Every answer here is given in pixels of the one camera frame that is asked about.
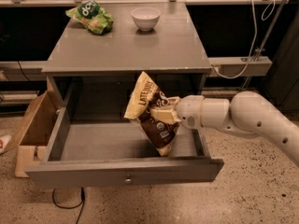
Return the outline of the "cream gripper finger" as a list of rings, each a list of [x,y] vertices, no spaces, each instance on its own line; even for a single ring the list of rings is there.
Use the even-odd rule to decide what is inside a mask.
[[[175,124],[181,122],[181,119],[178,117],[178,113],[173,106],[151,107],[149,109],[149,112],[155,119],[167,124]]]

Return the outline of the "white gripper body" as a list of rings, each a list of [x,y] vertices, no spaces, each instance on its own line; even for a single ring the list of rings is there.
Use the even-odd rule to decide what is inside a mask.
[[[198,129],[201,127],[200,109],[203,101],[202,95],[189,95],[181,98],[176,104],[178,117],[185,128]]]

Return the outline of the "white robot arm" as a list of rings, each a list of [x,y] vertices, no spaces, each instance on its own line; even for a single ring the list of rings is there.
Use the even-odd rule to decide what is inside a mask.
[[[188,129],[208,127],[244,138],[261,136],[299,165],[299,127],[256,92],[242,91],[232,100],[173,97],[170,105],[153,106],[149,112],[157,120],[178,122]]]

